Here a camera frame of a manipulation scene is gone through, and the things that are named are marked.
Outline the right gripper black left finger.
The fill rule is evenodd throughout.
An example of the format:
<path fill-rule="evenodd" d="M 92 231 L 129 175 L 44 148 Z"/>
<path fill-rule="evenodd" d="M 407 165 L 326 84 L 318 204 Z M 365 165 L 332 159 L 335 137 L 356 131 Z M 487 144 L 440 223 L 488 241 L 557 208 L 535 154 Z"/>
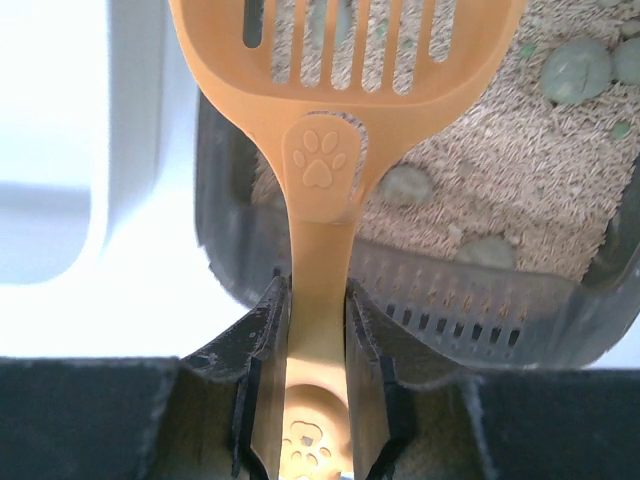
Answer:
<path fill-rule="evenodd" d="M 231 406 L 214 410 L 231 456 L 232 479 L 276 479 L 283 435 L 289 281 L 274 277 L 247 314 L 183 358 L 209 381 L 229 386 Z"/>

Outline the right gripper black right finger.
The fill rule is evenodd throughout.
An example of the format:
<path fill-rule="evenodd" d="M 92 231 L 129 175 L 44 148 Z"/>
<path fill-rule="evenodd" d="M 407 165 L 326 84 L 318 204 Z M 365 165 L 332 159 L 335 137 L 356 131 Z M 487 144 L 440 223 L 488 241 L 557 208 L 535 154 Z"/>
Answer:
<path fill-rule="evenodd" d="M 354 477 L 387 479 L 418 436 L 417 393 L 450 375 L 453 362 L 389 317 L 353 279 L 344 327 Z"/>

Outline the orange plastic litter scoop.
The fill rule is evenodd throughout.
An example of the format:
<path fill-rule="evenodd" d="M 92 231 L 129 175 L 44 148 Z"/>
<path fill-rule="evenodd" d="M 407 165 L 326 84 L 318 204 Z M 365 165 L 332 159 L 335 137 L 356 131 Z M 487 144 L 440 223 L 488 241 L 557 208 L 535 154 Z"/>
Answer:
<path fill-rule="evenodd" d="M 264 5 L 260 43 L 243 39 L 241 1 L 174 1 L 188 67 L 206 98 L 262 151 L 283 191 L 290 232 L 292 300 L 278 477 L 336 479 L 353 469 L 347 417 L 344 302 L 358 222 L 377 182 L 402 154 L 460 117 L 505 56 L 525 5 L 459 1 L 448 56 L 429 53 L 435 5 L 422 5 L 413 85 L 396 92 L 403 5 L 394 1 L 381 82 L 363 85 L 371 5 L 357 5 L 351 77 L 333 85 L 338 5 L 325 6 L 321 72 L 302 81 L 308 5 L 293 9 L 289 76 L 272 79 L 277 5 Z"/>

